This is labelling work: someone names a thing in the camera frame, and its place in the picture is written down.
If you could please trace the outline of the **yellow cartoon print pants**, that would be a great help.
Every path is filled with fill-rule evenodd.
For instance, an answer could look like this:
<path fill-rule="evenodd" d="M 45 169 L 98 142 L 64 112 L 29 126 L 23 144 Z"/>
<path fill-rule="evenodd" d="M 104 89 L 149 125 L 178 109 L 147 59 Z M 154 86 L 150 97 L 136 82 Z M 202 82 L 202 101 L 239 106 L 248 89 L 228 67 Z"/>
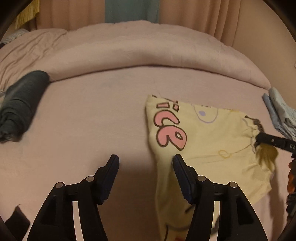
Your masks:
<path fill-rule="evenodd" d="M 156 210 L 161 240 L 184 240 L 193 208 L 184 199 L 172 160 L 214 183 L 237 183 L 251 204 L 271 190 L 277 150 L 255 144 L 263 131 L 258 119 L 224 108 L 148 96 L 145 103 L 149 145 L 157 162 Z"/>

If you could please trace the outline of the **folded blue grey clothes stack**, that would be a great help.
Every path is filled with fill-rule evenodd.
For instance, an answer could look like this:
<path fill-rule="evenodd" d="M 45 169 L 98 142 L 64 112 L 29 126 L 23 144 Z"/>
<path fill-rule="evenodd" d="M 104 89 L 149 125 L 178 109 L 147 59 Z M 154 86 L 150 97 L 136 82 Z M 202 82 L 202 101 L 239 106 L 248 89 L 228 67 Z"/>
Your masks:
<path fill-rule="evenodd" d="M 274 128 L 284 137 L 295 141 L 295 109 L 287 105 L 280 92 L 272 87 L 262 99 Z"/>

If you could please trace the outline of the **dark rolled garment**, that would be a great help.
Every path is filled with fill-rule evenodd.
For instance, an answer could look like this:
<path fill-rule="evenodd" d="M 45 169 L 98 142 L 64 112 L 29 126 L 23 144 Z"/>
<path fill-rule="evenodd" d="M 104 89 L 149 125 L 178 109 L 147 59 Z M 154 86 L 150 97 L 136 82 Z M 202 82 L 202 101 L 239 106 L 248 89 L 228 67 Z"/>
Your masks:
<path fill-rule="evenodd" d="M 29 129 L 49 84 L 48 73 L 37 70 L 7 89 L 1 105 L 1 142 L 18 141 Z"/>

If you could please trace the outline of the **pink and teal curtain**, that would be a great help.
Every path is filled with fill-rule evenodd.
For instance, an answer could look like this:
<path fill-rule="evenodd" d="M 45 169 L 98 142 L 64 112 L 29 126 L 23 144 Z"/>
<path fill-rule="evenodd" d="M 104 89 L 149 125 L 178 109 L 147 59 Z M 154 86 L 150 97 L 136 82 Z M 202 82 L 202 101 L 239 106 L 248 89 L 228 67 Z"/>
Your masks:
<path fill-rule="evenodd" d="M 232 45 L 241 2 L 200 1 L 40 1 L 37 28 L 76 30 L 98 23 L 145 20 L 179 25 Z"/>

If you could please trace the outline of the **pink duvet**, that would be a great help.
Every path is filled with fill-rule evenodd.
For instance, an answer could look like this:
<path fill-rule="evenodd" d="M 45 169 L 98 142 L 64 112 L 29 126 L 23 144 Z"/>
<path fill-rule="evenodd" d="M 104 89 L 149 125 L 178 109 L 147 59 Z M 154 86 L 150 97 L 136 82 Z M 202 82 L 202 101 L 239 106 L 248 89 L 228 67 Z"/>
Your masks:
<path fill-rule="evenodd" d="M 271 84 L 245 55 L 189 28 L 148 21 L 96 24 L 74 31 L 40 29 L 1 48 L 1 90 L 42 70 L 52 81 L 134 66 L 209 71 L 269 89 Z"/>

